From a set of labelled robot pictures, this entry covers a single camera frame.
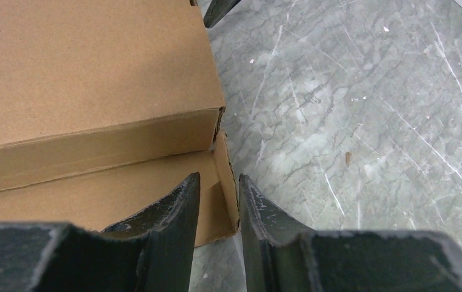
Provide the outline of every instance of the marble pattern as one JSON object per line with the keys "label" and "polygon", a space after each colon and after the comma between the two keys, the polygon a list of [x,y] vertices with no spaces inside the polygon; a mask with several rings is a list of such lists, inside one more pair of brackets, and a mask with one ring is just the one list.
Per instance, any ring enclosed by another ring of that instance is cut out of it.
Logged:
{"label": "marble pattern", "polygon": [[[456,2],[243,0],[208,33],[236,174],[314,229],[433,229],[462,246]],[[192,291],[245,290],[235,242],[196,250]]]}

